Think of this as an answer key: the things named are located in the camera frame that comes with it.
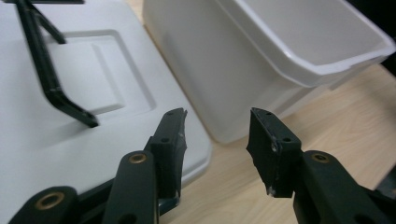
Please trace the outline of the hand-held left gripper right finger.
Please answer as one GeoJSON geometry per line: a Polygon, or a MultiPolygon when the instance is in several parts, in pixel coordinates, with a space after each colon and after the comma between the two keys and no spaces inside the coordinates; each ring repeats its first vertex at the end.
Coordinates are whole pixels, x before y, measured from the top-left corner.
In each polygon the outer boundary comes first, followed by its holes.
{"type": "Polygon", "coordinates": [[[250,109],[247,151],[266,187],[275,198],[291,198],[294,169],[301,158],[300,139],[272,112],[250,109]]]}

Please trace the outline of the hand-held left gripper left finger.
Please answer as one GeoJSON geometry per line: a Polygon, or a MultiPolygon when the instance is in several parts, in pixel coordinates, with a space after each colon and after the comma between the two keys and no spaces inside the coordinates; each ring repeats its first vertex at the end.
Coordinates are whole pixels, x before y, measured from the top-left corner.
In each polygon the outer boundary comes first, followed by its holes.
{"type": "Polygon", "coordinates": [[[166,112],[145,146],[155,160],[158,194],[162,199],[180,196],[182,167],[187,149],[185,118],[187,111],[166,112]]]}

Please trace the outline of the white plastic bin lid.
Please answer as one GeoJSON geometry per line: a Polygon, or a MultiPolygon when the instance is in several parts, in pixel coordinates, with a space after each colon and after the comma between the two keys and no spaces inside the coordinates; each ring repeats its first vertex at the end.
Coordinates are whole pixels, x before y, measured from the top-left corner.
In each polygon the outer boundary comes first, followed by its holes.
{"type": "Polygon", "coordinates": [[[43,189],[85,192],[111,179],[166,112],[189,107],[124,0],[40,10],[66,39],[47,43],[65,94],[99,123],[90,128],[48,102],[17,9],[0,1],[0,224],[43,189]]]}

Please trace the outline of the white plastic bin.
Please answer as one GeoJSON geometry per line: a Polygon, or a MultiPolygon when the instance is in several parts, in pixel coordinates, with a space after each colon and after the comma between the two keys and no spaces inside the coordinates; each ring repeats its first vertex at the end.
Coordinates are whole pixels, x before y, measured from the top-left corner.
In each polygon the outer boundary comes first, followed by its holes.
{"type": "Polygon", "coordinates": [[[396,52],[347,0],[144,0],[143,18],[221,143],[248,134],[251,108],[285,118],[396,52]]]}

